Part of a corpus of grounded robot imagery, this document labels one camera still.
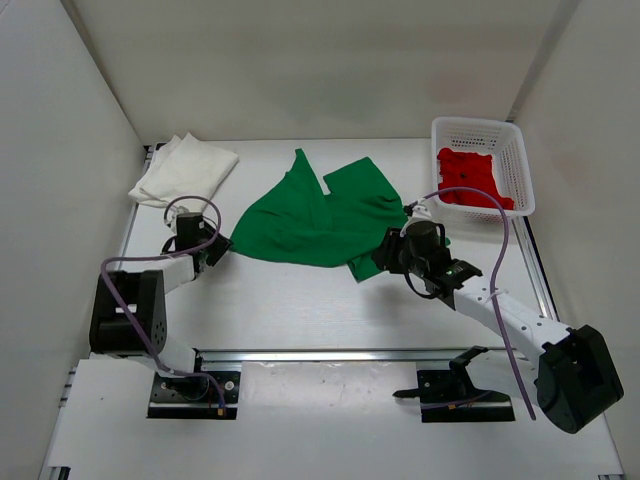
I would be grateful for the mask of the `white t shirt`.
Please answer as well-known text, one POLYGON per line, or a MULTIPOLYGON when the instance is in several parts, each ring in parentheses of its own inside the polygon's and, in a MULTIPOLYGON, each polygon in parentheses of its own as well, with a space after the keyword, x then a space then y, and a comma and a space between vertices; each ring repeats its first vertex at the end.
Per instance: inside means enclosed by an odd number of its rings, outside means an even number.
POLYGON ((128 196, 154 208, 165 208, 183 197, 174 207, 202 211, 204 203, 193 196, 211 200, 238 162, 239 155, 233 151, 200 141, 190 133, 183 138, 174 135, 156 152, 128 196))

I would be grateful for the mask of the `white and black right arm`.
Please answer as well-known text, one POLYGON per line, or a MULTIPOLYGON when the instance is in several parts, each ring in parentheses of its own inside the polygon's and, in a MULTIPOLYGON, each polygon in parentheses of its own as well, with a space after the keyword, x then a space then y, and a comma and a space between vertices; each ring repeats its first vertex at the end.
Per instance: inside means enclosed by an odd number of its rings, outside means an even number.
POLYGON ((491 394, 529 399, 560 430, 575 434, 620 401, 624 389, 602 334, 546 318, 494 288, 472 264, 454 258, 443 225, 420 220, 390 228, 374 251, 375 265, 405 281, 421 280, 425 300, 439 300, 508 341, 504 352, 474 346, 445 371, 425 372, 396 398, 419 398, 423 416, 440 419, 491 394))

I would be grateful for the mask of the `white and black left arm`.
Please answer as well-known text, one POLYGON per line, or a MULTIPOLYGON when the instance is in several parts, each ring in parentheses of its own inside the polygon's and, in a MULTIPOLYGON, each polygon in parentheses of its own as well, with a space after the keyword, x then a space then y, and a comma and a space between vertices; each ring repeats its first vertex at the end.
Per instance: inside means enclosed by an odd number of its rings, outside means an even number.
POLYGON ((169 334, 166 296, 198 279, 230 249, 220 233, 221 214, 173 217, 173 251, 102 261, 89 328, 90 351, 137 361, 166 378, 188 400, 206 395, 218 381, 200 369, 198 350, 169 334))

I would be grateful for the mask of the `green t shirt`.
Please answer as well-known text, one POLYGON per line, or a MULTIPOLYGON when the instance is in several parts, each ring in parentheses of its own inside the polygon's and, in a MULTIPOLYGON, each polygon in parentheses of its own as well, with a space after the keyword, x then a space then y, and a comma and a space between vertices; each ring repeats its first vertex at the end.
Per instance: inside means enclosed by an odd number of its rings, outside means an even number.
POLYGON ((276 263, 347 266, 357 282, 381 270, 372 260, 389 228, 407 220, 400 195, 368 157, 319 180, 301 149, 284 177, 241 216, 233 250, 276 263))

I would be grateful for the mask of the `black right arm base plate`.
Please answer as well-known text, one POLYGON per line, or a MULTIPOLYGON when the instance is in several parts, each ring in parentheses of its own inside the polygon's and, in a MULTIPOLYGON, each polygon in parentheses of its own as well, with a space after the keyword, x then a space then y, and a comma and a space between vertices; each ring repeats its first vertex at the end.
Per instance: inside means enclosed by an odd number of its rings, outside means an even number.
POLYGON ((444 368, 423 367, 417 371, 417 386, 397 390, 398 401, 419 401, 422 423, 489 423, 515 420, 511 399, 493 390, 478 389, 467 367, 476 357, 488 353, 474 346, 450 360, 444 368))

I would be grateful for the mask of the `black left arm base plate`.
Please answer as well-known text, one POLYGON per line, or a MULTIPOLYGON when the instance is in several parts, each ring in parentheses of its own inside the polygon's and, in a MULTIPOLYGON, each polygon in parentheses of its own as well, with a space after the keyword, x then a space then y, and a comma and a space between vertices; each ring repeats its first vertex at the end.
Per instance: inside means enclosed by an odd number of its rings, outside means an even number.
POLYGON ((167 377, 154 374, 147 417, 167 420, 235 420, 241 387, 241 364, 205 364, 224 393, 219 406, 215 386, 204 378, 167 377))

